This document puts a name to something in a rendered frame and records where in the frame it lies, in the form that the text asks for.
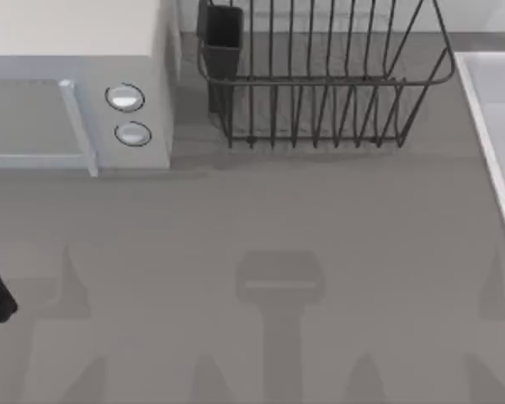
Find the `microwave knob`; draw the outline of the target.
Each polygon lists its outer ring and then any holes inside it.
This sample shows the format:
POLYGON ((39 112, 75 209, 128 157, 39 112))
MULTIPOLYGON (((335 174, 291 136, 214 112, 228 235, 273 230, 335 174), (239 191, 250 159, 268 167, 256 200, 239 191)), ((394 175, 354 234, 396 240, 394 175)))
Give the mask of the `microwave knob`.
POLYGON ((136 112, 146 102, 145 94, 137 86, 125 82, 106 88, 104 97, 111 108, 122 113, 136 112))
POLYGON ((114 128, 114 137, 128 147, 143 147, 152 140, 151 130, 141 122, 130 121, 114 128))

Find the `black cutlery holder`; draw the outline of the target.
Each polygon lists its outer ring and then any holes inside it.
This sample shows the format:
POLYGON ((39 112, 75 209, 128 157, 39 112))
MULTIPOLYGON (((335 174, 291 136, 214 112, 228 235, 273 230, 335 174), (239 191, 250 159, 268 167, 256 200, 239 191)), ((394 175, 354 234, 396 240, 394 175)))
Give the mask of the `black cutlery holder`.
POLYGON ((242 51, 243 10, 199 0, 197 36, 208 83, 209 111, 225 114, 231 82, 237 76, 242 51))

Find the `pale microwave oven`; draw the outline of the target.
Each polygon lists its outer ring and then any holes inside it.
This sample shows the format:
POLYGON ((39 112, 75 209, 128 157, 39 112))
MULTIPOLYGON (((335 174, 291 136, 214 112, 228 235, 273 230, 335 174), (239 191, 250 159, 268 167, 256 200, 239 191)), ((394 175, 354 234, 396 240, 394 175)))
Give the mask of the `pale microwave oven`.
POLYGON ((0 0, 0 79, 70 79, 82 117, 107 170, 171 165, 181 42, 176 0, 0 0), (111 108, 106 88, 137 86, 133 113, 111 108), (128 147, 117 125, 141 122, 149 144, 128 147))

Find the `microwave oven door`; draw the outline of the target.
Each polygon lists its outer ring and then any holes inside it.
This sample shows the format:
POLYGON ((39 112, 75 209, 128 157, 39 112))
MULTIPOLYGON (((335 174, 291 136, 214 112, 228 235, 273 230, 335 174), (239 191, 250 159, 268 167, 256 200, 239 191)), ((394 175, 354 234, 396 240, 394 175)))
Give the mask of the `microwave oven door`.
POLYGON ((70 79, 0 79, 0 170, 85 169, 98 156, 70 79))

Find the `white sink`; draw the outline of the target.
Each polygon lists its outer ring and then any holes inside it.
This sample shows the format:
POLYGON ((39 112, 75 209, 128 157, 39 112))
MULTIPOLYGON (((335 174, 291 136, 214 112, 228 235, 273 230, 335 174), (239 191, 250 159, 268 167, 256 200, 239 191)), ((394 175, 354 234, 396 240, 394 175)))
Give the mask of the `white sink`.
POLYGON ((505 51, 454 57, 505 225, 505 51))

